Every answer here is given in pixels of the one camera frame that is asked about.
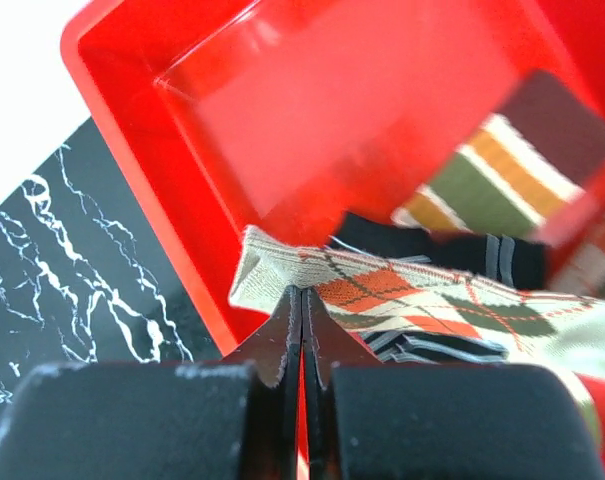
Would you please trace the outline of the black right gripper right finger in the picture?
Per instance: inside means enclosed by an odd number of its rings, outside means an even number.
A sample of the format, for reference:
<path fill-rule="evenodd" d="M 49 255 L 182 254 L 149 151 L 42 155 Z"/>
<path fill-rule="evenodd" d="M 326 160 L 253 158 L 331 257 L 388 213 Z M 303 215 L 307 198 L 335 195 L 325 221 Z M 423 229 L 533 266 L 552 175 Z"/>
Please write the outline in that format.
<path fill-rule="evenodd" d="M 383 364 L 301 294 L 313 479 L 604 479 L 561 378 L 526 364 Z"/>

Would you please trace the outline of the beige argyle sock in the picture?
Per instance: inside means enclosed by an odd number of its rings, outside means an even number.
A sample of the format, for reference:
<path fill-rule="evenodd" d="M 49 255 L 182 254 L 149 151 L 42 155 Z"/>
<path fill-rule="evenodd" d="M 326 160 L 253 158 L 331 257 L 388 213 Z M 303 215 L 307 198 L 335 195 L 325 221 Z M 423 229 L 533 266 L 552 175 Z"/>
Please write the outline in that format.
<path fill-rule="evenodd" d="M 385 363 L 525 364 L 551 371 L 605 446 L 605 300 L 517 290 L 346 245 L 291 246 L 248 227 L 231 305 L 269 314 L 289 286 L 315 290 L 330 316 Z"/>

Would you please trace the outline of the brown orange striped sock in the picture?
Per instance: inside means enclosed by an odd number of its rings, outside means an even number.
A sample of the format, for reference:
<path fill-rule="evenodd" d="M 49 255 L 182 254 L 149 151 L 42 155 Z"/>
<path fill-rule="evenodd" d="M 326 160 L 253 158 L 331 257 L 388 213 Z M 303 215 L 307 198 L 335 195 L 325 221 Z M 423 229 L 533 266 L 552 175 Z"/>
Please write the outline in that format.
<path fill-rule="evenodd" d="M 605 167 L 605 120 L 535 70 L 397 207 L 403 227 L 525 237 Z"/>

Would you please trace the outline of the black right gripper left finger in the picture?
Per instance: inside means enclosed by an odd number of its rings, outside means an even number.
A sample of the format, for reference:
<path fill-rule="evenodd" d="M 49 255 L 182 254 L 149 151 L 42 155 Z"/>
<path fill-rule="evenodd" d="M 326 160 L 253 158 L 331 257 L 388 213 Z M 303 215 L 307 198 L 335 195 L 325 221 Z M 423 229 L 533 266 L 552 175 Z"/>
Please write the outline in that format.
<path fill-rule="evenodd" d="M 293 479 L 302 293 L 202 363 L 49 363 L 0 420 L 0 479 Z"/>

